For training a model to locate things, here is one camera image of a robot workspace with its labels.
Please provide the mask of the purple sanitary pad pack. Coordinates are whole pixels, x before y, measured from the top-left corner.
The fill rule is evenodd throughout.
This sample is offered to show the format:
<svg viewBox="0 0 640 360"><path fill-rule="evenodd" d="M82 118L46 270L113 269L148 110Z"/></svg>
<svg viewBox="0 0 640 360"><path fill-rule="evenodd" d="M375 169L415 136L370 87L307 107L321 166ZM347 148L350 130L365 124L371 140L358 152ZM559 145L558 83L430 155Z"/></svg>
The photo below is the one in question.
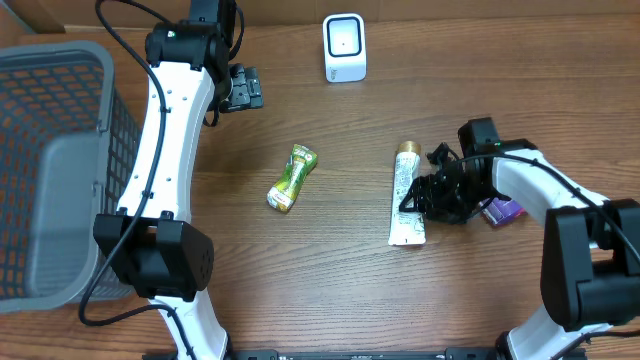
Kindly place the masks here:
<svg viewBox="0 0 640 360"><path fill-rule="evenodd" d="M484 200L480 203L482 216L492 227L501 227L512 223L516 218L526 215L526 210L514 200Z"/></svg>

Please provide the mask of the white tube with gold cap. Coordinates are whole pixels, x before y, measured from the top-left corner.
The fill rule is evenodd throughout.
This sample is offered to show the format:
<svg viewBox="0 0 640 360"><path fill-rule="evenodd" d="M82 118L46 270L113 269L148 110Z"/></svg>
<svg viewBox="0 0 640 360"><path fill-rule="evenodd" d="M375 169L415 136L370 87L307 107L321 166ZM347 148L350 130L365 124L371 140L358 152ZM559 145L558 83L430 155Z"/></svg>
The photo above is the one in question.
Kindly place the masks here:
<svg viewBox="0 0 640 360"><path fill-rule="evenodd" d="M426 243L422 215L414 210L411 186L418 177L421 146L405 141L398 146L395 156L391 220L388 244L390 246L420 246Z"/></svg>

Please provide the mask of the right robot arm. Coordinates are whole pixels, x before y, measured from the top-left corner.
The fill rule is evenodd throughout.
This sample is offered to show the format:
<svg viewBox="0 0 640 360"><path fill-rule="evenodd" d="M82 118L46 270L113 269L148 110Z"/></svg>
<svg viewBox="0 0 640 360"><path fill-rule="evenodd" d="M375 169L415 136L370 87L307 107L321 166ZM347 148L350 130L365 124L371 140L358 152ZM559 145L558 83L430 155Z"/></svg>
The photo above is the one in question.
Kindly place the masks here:
<svg viewBox="0 0 640 360"><path fill-rule="evenodd" d="M462 152L442 143L398 209L464 224L480 203L513 200L544 228L542 305L472 359L583 359L595 338L634 338L639 315L639 204L592 192L552 166L526 139L503 140L489 117L458 130Z"/></svg>

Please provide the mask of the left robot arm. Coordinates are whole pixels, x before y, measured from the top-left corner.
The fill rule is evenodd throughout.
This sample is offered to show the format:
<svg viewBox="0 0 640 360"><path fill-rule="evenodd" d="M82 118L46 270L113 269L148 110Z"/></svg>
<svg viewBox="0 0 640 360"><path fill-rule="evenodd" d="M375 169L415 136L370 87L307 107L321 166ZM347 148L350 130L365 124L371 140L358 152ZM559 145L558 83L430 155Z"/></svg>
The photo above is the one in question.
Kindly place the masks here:
<svg viewBox="0 0 640 360"><path fill-rule="evenodd" d="M207 287L212 240L191 223L191 185L206 115L259 109L263 98L255 68L234 63L244 35L244 14L234 1L193 1L187 18L158 18L139 55L116 40L149 80L144 127L131 177L112 215L96 217L93 236L106 261L80 303L85 325L110 325L146 311L161 313L177 350L174 359L232 359L226 330ZM107 271L147 299L145 306L93 321L88 299Z"/></svg>

